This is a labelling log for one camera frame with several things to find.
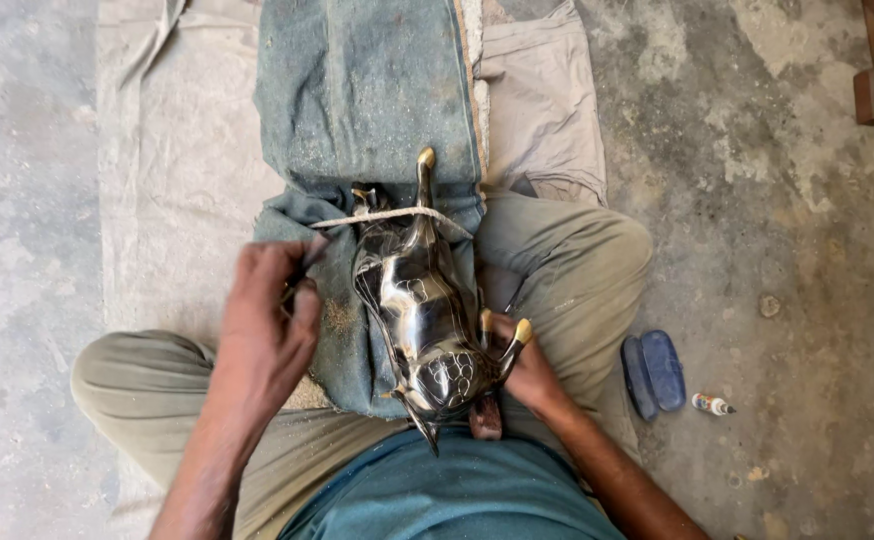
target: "rope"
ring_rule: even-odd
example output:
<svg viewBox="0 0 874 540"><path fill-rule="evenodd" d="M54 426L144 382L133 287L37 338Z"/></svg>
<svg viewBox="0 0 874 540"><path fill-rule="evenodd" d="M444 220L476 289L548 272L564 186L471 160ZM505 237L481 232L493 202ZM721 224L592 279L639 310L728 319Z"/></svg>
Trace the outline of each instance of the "rope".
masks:
<svg viewBox="0 0 874 540"><path fill-rule="evenodd" d="M383 212L369 212L364 215L353 215L350 217L342 217L340 219L328 219L326 221L321 221L320 223L314 223L310 226L311 229L322 229L323 227L336 227L338 225L349 225L351 223L363 223L365 221L376 221L378 219L387 219L388 217L396 217L399 215L429 215L430 217L436 219L437 221L443 223L447 227L454 229L456 232L460 233L465 239L473 240L473 234L467 232L466 228L463 228L456 223L453 222L449 217L439 213L433 208L423 208L420 206L411 206L409 208L398 208L396 210L385 210Z"/></svg>

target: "leg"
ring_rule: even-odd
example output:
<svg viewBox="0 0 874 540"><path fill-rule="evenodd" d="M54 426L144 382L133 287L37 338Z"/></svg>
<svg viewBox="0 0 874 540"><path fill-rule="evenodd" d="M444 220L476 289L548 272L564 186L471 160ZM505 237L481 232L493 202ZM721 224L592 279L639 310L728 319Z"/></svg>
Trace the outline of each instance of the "leg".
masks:
<svg viewBox="0 0 874 540"><path fill-rule="evenodd" d="M214 361L212 350L174 333L112 333L77 358L74 398L107 438L169 489ZM406 427L332 409L281 411L244 471L234 538L275 538L334 472Z"/></svg>
<svg viewBox="0 0 874 540"><path fill-rule="evenodd" d="M515 316L526 317L567 393L596 413L601 383L619 362L652 244L624 215L574 202L487 193L477 255L526 281ZM556 437L504 393L505 432L532 436L565 455Z"/></svg>

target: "small plastic bottle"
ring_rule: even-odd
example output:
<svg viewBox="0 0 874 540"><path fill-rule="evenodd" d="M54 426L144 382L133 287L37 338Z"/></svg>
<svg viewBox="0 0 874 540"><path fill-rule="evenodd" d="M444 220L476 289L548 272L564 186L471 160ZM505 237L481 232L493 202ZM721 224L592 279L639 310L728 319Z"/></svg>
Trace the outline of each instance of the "small plastic bottle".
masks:
<svg viewBox="0 0 874 540"><path fill-rule="evenodd" d="M693 403L693 406L696 409L707 411L711 414L716 414L717 416L736 412L736 409L727 404L726 401L720 398L714 398L713 396L705 396L699 392L693 395L690 402Z"/></svg>

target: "metal animal figurine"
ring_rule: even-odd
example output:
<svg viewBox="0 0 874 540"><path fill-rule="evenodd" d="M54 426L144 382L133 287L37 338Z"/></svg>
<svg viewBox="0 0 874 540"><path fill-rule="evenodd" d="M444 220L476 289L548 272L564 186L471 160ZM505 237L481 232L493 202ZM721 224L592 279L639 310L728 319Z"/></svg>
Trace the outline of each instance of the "metal animal figurine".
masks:
<svg viewBox="0 0 874 540"><path fill-rule="evenodd" d="M417 207L432 207L434 161L431 148L417 157ZM355 215L385 209L385 197L376 189L353 193ZM530 322L521 319L503 355L490 357L491 312L484 308L477 316L476 295L461 285L447 242L425 214L415 214L407 227L394 219L365 225L353 286L387 343L396 379L389 396L400 400L438 456L441 423L465 414L503 384L533 336Z"/></svg>

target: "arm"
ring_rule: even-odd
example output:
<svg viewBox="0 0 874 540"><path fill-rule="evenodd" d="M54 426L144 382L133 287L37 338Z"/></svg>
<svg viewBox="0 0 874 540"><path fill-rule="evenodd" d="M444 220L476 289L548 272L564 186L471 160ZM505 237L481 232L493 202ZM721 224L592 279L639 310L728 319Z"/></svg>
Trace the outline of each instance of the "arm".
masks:
<svg viewBox="0 0 874 540"><path fill-rule="evenodd" d="M515 323L494 315L494 332ZM707 534L575 404L536 339L520 353L505 388L545 423L567 449L611 521L632 539L706 539Z"/></svg>
<svg viewBox="0 0 874 540"><path fill-rule="evenodd" d="M303 252L302 242L240 252L206 401L151 540L232 536L244 468L317 348L322 303L313 282L297 285L293 316L280 305Z"/></svg>

